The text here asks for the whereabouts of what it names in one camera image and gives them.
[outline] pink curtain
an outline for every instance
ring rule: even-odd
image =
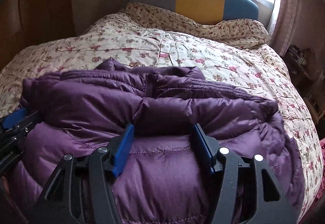
[[[269,24],[270,46],[283,56],[295,33],[296,24],[301,12],[302,0],[279,1],[277,18],[271,18]]]

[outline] purple fabric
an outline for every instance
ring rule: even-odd
[[[262,154],[291,204],[301,209],[301,160],[277,103],[206,81],[198,68],[130,70],[110,59],[92,71],[24,80],[21,104],[43,115],[26,138],[23,160],[9,175],[12,197],[26,215],[64,154],[91,154],[128,122],[135,125],[136,139],[112,186],[123,222],[204,222],[216,184],[200,170],[190,148],[191,124],[197,122],[239,155]]]

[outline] floral quilt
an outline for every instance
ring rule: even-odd
[[[17,54],[0,72],[0,116],[18,106],[24,78],[48,71],[93,69],[110,57],[130,67],[197,66],[207,80],[230,83],[278,102],[284,128],[296,139],[302,160],[301,219],[321,184],[322,152],[310,113],[267,38],[258,21],[199,25],[165,9],[129,3],[124,11],[100,19],[84,35],[27,47]]]

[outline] metal pin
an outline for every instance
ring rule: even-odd
[[[226,147],[221,147],[221,148],[219,149],[219,152],[221,152],[222,154],[228,154],[228,153],[229,153],[229,149],[226,148]]]
[[[263,156],[260,154],[255,154],[254,155],[254,159],[258,162],[262,162],[263,161]]]
[[[71,160],[72,159],[72,154],[66,154],[65,156],[64,156],[64,160],[66,160],[66,161],[69,161],[69,160]]]
[[[108,149],[107,149],[106,147],[100,147],[100,148],[98,149],[98,152],[101,153],[101,154],[104,154],[104,153],[106,153],[107,151],[108,151]]]

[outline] bed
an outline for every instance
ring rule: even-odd
[[[305,180],[299,220],[323,174],[319,139],[283,60],[268,46],[250,0],[130,0],[85,34],[27,47],[0,72],[0,116],[19,104],[24,78],[49,71],[94,69],[108,58],[129,67],[197,66],[206,80],[225,82],[278,102],[284,128],[297,141]]]

